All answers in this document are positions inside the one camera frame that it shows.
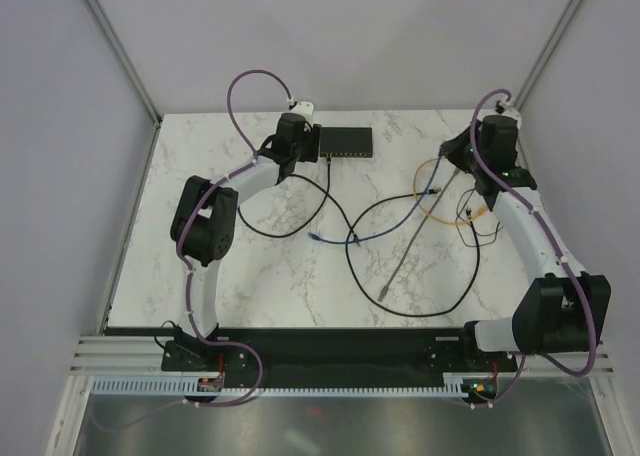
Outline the black network switch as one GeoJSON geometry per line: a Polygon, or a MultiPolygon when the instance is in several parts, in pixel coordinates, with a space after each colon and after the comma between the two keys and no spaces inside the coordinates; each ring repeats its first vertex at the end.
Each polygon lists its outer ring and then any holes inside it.
{"type": "Polygon", "coordinates": [[[319,154],[325,158],[372,158],[373,130],[371,127],[323,127],[319,154]]]}

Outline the black ethernet cable long loop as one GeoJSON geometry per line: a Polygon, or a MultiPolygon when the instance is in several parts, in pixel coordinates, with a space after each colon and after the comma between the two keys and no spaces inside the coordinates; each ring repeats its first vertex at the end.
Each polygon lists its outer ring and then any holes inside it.
{"type": "Polygon", "coordinates": [[[308,242],[310,233],[342,240],[355,214],[340,191],[341,161],[302,163],[281,184],[260,192],[240,208],[236,235],[248,241],[308,242]]]}

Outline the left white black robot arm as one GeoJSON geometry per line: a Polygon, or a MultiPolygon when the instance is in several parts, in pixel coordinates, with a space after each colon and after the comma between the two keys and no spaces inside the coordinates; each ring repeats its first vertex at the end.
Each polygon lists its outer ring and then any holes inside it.
{"type": "Polygon", "coordinates": [[[222,371],[221,363],[229,362],[233,352],[255,357],[258,370],[263,370],[249,343],[220,332],[220,265],[234,242],[241,204],[285,181],[299,163],[317,162],[320,142],[321,126],[313,121],[313,111],[291,108],[279,117],[275,133],[252,149],[248,161],[212,179],[187,179],[170,226],[186,271],[184,321],[173,326],[173,339],[164,346],[163,371],[222,371]]]}

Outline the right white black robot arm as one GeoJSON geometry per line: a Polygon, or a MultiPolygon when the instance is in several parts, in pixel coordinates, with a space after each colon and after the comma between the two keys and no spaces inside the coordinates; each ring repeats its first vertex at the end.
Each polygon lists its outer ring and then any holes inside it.
{"type": "Polygon", "coordinates": [[[506,230],[524,266],[529,287],[510,317],[465,326],[458,361],[480,370],[494,352],[545,358],[572,376],[594,367],[611,286],[593,275],[562,242],[542,204],[531,173],[517,165],[518,121],[506,115],[473,120],[440,153],[473,176],[475,189],[506,230]]]}

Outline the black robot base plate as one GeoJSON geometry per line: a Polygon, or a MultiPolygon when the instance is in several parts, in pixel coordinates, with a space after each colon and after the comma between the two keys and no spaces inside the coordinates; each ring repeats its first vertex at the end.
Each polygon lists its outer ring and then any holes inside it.
{"type": "Polygon", "coordinates": [[[242,340],[263,362],[233,352],[223,361],[224,378],[242,387],[427,386],[447,373],[511,373],[514,360],[503,353],[481,353],[459,328],[227,328],[228,339],[242,340]]]}

